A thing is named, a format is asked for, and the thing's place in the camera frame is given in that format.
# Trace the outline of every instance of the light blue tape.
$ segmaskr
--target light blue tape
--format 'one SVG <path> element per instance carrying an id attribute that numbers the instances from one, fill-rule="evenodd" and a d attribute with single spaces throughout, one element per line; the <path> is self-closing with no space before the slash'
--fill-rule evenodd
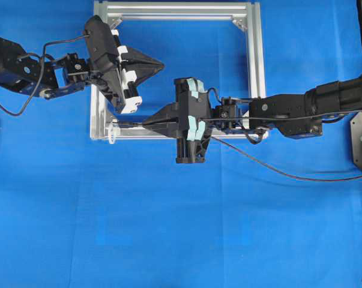
<path id="1" fill-rule="evenodd" d="M 196 140 L 201 140 L 202 136 L 204 135 L 206 129 L 206 123 L 204 121 L 199 121 L 198 122 L 198 130 L 195 133 L 195 139 Z"/>
<path id="2" fill-rule="evenodd" d="M 204 83 L 201 80 L 197 80 L 198 82 L 198 92 L 205 93 Z"/>
<path id="3" fill-rule="evenodd" d="M 189 130 L 187 132 L 187 140 L 194 141 L 195 140 L 195 134 L 197 132 L 197 122 L 195 120 L 195 117 L 188 116 L 189 119 Z"/>
<path id="4" fill-rule="evenodd" d="M 193 79 L 187 79 L 187 84 L 189 85 L 190 91 L 197 91 L 197 87 L 195 86 L 195 81 Z"/>
<path id="5" fill-rule="evenodd" d="M 192 91 L 192 97 L 198 99 L 198 92 L 197 91 Z"/>

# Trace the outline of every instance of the blue background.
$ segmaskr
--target blue background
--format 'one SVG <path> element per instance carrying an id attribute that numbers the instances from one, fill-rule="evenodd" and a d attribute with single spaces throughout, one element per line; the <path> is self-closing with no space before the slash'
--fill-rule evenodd
<path id="1" fill-rule="evenodd" d="M 0 1 L 0 37 L 40 53 L 73 38 L 92 1 Z M 267 94 L 302 93 L 362 74 L 354 0 L 263 0 Z M 123 44 L 166 64 L 139 87 L 149 115 L 176 77 L 246 96 L 245 43 L 230 23 L 122 23 Z M 50 47 L 59 57 L 84 43 Z M 175 143 L 89 138 L 89 89 L 0 112 L 0 287 L 360 287 L 362 179 L 297 182 L 212 142 L 207 162 L 175 164 Z M 17 110 L 25 96 L 0 88 Z M 258 146 L 232 143 L 287 172 L 359 174 L 349 123 Z"/>

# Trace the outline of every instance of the aluminum frame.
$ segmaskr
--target aluminum frame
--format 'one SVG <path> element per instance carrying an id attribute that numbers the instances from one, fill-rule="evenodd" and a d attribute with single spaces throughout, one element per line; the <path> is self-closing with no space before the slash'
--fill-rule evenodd
<path id="1" fill-rule="evenodd" d="M 115 28 L 125 20 L 225 20 L 232 21 L 246 37 L 249 96 L 266 97 L 261 9 L 250 2 L 94 2 L 94 14 Z M 144 128 L 118 128 L 107 109 L 107 100 L 96 86 L 91 87 L 90 138 L 113 143 L 118 139 L 167 139 Z M 243 134 L 213 136 L 245 138 Z"/>

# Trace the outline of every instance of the wire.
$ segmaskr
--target wire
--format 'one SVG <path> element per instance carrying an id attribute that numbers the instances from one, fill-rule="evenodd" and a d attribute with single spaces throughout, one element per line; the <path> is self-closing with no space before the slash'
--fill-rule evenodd
<path id="1" fill-rule="evenodd" d="M 209 97 L 210 91 L 214 91 L 214 94 L 216 95 L 217 101 L 222 104 L 222 101 L 221 101 L 221 99 L 219 99 L 219 94 L 218 94 L 218 91 L 216 90 L 216 88 L 215 88 L 215 87 L 211 87 L 211 88 L 207 89 L 207 96 L 208 96 L 208 97 Z"/>
<path id="2" fill-rule="evenodd" d="M 225 142 L 221 139 L 218 139 L 218 138 L 215 138 L 214 136 L 211 136 L 211 138 L 213 138 L 215 141 L 218 141 L 234 150 L 236 150 L 237 152 L 245 155 L 247 158 L 253 160 L 254 162 L 257 162 L 258 164 L 266 167 L 267 169 L 270 169 L 274 172 L 277 172 L 283 176 L 286 176 L 286 177 L 289 177 L 289 178 L 292 178 L 292 179 L 296 179 L 296 180 L 301 180 L 301 181 L 312 181 L 312 182 L 342 182 L 342 181 L 351 181 L 351 180 L 357 180 L 357 179 L 361 179 L 362 178 L 362 175 L 359 175 L 359 176 L 355 176 L 355 177 L 349 177 L 349 178 L 340 178 L 340 179 L 318 179 L 318 178 L 306 178 L 306 177 L 300 177 L 300 176 L 295 176 L 295 175 L 291 175 L 291 174 L 288 174 L 288 173 L 285 173 L 275 167 L 273 167 L 272 165 L 269 165 L 267 163 L 264 163 L 262 162 L 261 160 L 258 160 L 257 158 L 249 155 L 248 153 L 240 150 L 239 148 L 229 144 L 228 142 Z"/>
<path id="3" fill-rule="evenodd" d="M 131 126 L 131 127 L 142 127 L 142 123 L 137 122 L 128 122 L 128 121 L 118 121 L 116 122 L 116 125 L 118 126 Z"/>
<path id="4" fill-rule="evenodd" d="M 25 58 L 27 58 L 27 57 L 36 57 L 36 58 L 39 59 L 39 61 L 41 61 L 41 56 L 39 56 L 39 55 L 36 54 L 36 53 L 32 53 L 32 52 L 27 53 L 27 54 L 24 54 L 24 55 L 20 55 L 20 56 L 18 56 L 17 58 L 18 58 L 18 60 L 22 60 L 22 59 L 25 59 Z M 50 60 L 50 61 L 54 61 L 54 60 L 55 60 L 54 57 L 51 56 L 50 54 L 46 54 L 46 58 L 47 58 L 48 60 Z"/>
<path id="5" fill-rule="evenodd" d="M 325 124 L 337 123 L 338 121 L 341 121 L 343 118 L 345 118 L 345 115 L 340 116 L 336 119 L 332 119 L 332 120 L 322 120 L 322 123 L 325 123 Z"/>
<path id="6" fill-rule="evenodd" d="M 26 109 L 27 105 L 30 103 L 31 99 L 33 98 L 33 96 L 35 95 L 35 93 L 37 92 L 40 84 L 41 84 L 41 81 L 42 81 L 42 78 L 43 78 L 43 72 L 44 72 L 44 59 L 46 58 L 46 48 L 47 46 L 51 46 L 51 45 L 56 45 L 56 44 L 61 44 L 61 43 L 72 43 L 72 42 L 75 42 L 75 41 L 78 41 L 80 39 L 83 39 L 83 38 L 86 38 L 86 37 L 89 37 L 89 35 L 82 35 L 82 36 L 79 36 L 77 38 L 74 38 L 74 39 L 69 39 L 69 40 L 59 40 L 59 41 L 53 41 L 53 42 L 48 42 L 46 43 L 44 46 L 43 46 L 43 53 L 42 53 L 42 57 L 40 57 L 40 64 L 41 64 L 41 71 L 40 71 L 40 74 L 39 74 L 39 78 L 38 78 L 38 81 L 37 81 L 37 84 L 35 85 L 34 87 L 34 90 L 31 92 L 29 98 L 26 100 L 26 102 L 24 103 L 24 105 L 22 106 L 22 108 L 19 110 L 19 112 L 17 113 L 13 113 L 9 110 L 7 110 L 5 107 L 3 107 L 1 104 L 0 104 L 0 109 L 3 110 L 5 113 L 13 116 L 13 117 L 17 117 L 17 116 L 20 116 Z"/>
<path id="7" fill-rule="evenodd" d="M 252 117 L 252 116 L 244 116 L 244 117 L 231 117 L 231 118 L 202 118 L 201 120 L 204 121 L 234 121 L 234 120 L 242 120 L 242 119 L 249 119 L 249 120 L 264 120 L 264 121 L 295 121 L 295 120 L 303 120 L 309 118 L 318 118 L 323 116 L 329 115 L 336 115 L 340 113 L 355 113 L 355 112 L 362 112 L 362 109 L 358 110 L 350 110 L 350 111 L 337 111 L 337 112 L 328 112 L 322 113 L 317 115 L 310 115 L 310 116 L 300 116 L 300 117 L 284 117 L 284 118 L 270 118 L 270 117 Z"/>

